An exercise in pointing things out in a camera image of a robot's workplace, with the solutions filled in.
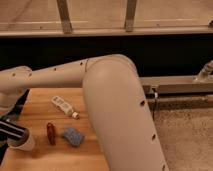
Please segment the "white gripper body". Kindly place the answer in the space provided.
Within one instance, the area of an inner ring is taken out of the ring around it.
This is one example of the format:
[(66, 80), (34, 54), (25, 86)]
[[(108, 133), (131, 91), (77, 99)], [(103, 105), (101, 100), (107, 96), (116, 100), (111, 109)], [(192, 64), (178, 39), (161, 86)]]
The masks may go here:
[(0, 115), (11, 112), (17, 101), (26, 92), (26, 89), (0, 90)]

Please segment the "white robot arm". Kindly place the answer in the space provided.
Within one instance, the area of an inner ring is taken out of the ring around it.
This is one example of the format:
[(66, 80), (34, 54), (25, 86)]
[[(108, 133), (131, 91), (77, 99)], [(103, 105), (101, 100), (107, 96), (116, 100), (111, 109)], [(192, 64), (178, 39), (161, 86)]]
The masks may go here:
[(78, 86), (110, 171), (169, 171), (137, 69), (124, 55), (2, 70), (0, 114), (30, 88)]

